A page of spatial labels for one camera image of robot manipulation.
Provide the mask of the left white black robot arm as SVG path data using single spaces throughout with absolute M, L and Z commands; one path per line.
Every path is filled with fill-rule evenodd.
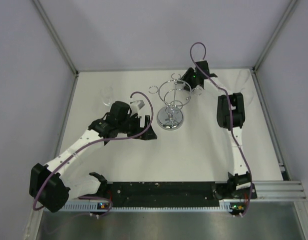
M 145 106 L 143 100 L 131 103 L 116 101 L 110 111 L 102 118 L 94 120 L 79 139 L 55 159 L 31 169 L 29 194 L 33 197 L 33 210 L 40 203 L 54 213 L 59 211 L 68 200 L 85 195 L 102 198 L 107 194 L 107 180 L 96 173 L 79 173 L 81 165 L 94 151 L 106 146 L 110 141 L 123 139 L 157 139 L 149 115 L 145 116 L 145 125 L 140 125 L 140 110 Z

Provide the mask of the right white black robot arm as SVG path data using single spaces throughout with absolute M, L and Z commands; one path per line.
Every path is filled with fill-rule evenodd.
M 248 198 L 251 198 L 253 178 L 241 144 L 246 120 L 244 96 L 241 92 L 233 92 L 226 88 L 217 75 L 210 73 L 206 60 L 196 61 L 194 66 L 189 68 L 180 80 L 189 84 L 185 89 L 191 93 L 197 91 L 198 87 L 205 89 L 209 85 L 209 89 L 217 98 L 217 124 L 230 137 L 233 159 L 233 166 L 228 171 L 227 192 L 231 197 L 238 198 L 246 191 Z

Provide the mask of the clear fluted wine glass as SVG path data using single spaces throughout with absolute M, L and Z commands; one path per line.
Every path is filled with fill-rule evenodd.
M 248 69 L 242 69 L 239 71 L 234 85 L 235 93 L 242 93 L 244 96 L 248 95 L 246 84 L 248 83 L 249 77 L 250 71 Z

